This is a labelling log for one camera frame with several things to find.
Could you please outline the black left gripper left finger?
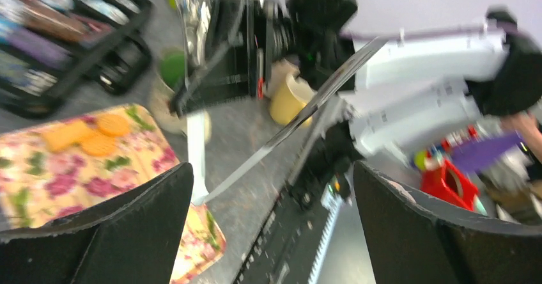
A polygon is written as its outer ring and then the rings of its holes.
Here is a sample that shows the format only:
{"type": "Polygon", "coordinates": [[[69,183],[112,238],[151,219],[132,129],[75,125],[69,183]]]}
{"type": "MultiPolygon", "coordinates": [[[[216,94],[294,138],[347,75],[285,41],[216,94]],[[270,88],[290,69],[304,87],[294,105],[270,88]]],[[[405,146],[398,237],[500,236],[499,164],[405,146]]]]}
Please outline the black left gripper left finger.
{"type": "Polygon", "coordinates": [[[1,282],[168,283],[193,181],[182,163],[41,227],[1,232],[1,282]]]}

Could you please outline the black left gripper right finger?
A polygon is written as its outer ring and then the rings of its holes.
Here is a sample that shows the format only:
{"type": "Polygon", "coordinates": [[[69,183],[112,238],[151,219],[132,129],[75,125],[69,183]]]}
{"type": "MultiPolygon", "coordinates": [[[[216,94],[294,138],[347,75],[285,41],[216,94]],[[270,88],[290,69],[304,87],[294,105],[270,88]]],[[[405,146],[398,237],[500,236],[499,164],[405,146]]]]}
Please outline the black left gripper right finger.
{"type": "Polygon", "coordinates": [[[540,283],[541,228],[451,205],[362,162],[353,186],[377,283],[540,283]]]}

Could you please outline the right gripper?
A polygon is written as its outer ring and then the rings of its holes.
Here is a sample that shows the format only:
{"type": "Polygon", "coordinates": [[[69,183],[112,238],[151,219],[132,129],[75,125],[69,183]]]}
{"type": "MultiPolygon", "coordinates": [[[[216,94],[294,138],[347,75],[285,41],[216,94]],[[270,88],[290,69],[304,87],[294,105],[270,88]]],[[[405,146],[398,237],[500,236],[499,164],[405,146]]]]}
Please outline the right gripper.
{"type": "Polygon", "coordinates": [[[184,115],[255,98],[262,70],[254,16],[263,0],[174,0],[182,20],[187,71],[171,112],[184,115]]]}

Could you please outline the round orange biscuit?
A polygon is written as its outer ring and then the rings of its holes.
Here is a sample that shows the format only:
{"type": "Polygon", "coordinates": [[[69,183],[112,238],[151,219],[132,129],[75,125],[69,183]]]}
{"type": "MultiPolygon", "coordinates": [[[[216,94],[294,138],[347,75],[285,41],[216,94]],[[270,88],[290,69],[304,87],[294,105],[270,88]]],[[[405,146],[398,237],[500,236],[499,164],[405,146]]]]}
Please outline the round orange biscuit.
{"type": "Polygon", "coordinates": [[[82,141],[80,148],[92,157],[106,157],[115,152],[116,139],[103,134],[97,134],[82,141]]]}
{"type": "Polygon", "coordinates": [[[103,114],[96,119],[96,125],[101,133],[112,137],[125,136],[131,131],[128,120],[118,114],[103,114]]]}

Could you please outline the silver serving tongs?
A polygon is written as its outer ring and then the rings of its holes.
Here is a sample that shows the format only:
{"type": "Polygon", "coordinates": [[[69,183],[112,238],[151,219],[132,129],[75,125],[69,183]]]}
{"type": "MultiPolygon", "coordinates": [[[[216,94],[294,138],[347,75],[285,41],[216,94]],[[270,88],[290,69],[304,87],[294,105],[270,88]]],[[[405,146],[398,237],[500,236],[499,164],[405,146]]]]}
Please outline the silver serving tongs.
{"type": "Polygon", "coordinates": [[[204,178],[201,179],[200,184],[194,183],[191,203],[193,205],[207,203],[232,186],[239,178],[264,159],[276,146],[294,133],[308,118],[312,117],[319,108],[325,105],[331,96],[333,96],[338,89],[340,89],[340,87],[364,66],[386,43],[387,41],[383,38],[374,38],[348,58],[348,60],[346,60],[346,62],[324,82],[316,95],[300,110],[292,121],[286,124],[285,127],[267,141],[259,150],[254,152],[243,164],[239,165],[239,167],[237,167],[237,169],[212,192],[207,191],[204,178]]]}

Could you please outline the square yellow biscuit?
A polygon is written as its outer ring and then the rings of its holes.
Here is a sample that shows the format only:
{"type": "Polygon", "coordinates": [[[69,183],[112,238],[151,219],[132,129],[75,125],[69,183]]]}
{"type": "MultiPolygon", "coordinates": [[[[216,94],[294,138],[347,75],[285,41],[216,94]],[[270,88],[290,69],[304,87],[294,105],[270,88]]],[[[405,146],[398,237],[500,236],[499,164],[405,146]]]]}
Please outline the square yellow biscuit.
{"type": "Polygon", "coordinates": [[[47,149],[60,152],[91,137],[95,131],[84,121],[64,123],[42,133],[47,149]]]}

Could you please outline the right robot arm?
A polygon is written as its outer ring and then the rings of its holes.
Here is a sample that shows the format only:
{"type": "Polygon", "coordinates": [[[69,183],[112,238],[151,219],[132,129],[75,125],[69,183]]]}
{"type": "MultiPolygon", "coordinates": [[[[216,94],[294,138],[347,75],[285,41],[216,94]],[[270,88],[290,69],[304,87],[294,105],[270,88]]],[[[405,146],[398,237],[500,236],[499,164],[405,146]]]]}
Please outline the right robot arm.
{"type": "MultiPolygon", "coordinates": [[[[242,10],[249,0],[215,0],[210,18],[187,33],[194,72],[171,99],[175,113],[200,111],[228,100],[226,84],[213,71],[236,46],[242,10]]],[[[507,19],[491,10],[478,26],[420,31],[410,35],[344,34],[357,0],[287,0],[288,15],[259,0],[263,27],[249,23],[246,47],[263,51],[250,94],[269,92],[271,66],[298,56],[301,76],[318,91],[258,152],[266,156],[333,95],[355,106],[350,135],[363,155],[418,145],[455,125],[483,115],[507,116],[541,98],[541,49],[507,19]],[[382,99],[381,104],[366,102],[382,99]]]]}

